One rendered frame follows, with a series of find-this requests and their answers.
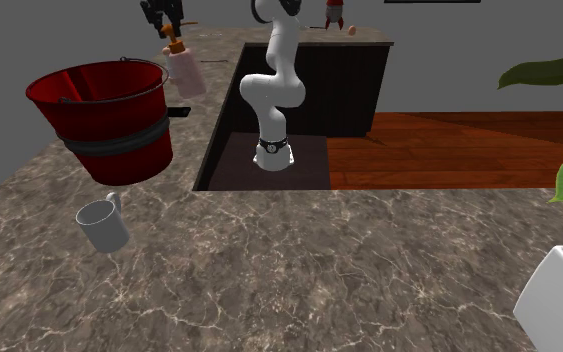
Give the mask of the pink soap dispenser orange pump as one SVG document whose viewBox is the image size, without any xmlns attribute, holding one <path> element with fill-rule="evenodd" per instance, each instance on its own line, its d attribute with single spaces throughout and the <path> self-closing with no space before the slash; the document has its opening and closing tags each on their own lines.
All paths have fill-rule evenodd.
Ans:
<svg viewBox="0 0 563 352">
<path fill-rule="evenodd" d="M 182 40 L 177 39 L 171 24 L 163 25 L 160 32 L 170 40 L 162 50 L 169 72 L 169 81 L 177 87 L 180 96 L 184 99 L 204 94 L 207 91 L 206 85 L 193 52 L 185 47 Z"/>
</svg>

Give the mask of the red bucket with grey band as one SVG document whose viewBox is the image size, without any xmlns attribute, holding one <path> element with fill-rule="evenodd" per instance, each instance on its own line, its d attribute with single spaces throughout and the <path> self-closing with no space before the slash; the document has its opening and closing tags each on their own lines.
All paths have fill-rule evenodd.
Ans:
<svg viewBox="0 0 563 352">
<path fill-rule="evenodd" d="M 43 76 L 26 97 L 95 181 L 122 186 L 173 159 L 164 83 L 162 66 L 123 57 Z"/>
</svg>

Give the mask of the dark robot stand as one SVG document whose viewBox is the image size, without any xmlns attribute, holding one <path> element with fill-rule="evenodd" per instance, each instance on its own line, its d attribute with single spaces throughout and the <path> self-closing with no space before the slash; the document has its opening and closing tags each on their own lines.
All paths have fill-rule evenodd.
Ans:
<svg viewBox="0 0 563 352">
<path fill-rule="evenodd" d="M 269 172 L 254 162 L 257 133 L 232 132 L 211 174 L 210 191 L 330 190 L 327 140 L 290 135 L 295 163 Z"/>
</svg>

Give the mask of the grey mug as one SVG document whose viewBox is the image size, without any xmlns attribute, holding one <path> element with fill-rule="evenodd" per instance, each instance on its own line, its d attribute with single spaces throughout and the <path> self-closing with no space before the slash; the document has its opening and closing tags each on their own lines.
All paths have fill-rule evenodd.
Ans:
<svg viewBox="0 0 563 352">
<path fill-rule="evenodd" d="M 86 204 L 75 216 L 77 224 L 100 253 L 113 253 L 130 238 L 121 216 L 121 199 L 110 192 L 105 199 Z"/>
</svg>

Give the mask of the white square planter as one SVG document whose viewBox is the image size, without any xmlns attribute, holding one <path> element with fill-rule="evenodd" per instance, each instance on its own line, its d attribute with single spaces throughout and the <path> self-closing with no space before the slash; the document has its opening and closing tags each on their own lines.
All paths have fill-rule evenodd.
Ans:
<svg viewBox="0 0 563 352">
<path fill-rule="evenodd" d="M 563 245 L 537 266 L 513 314 L 538 352 L 563 352 Z"/>
</svg>

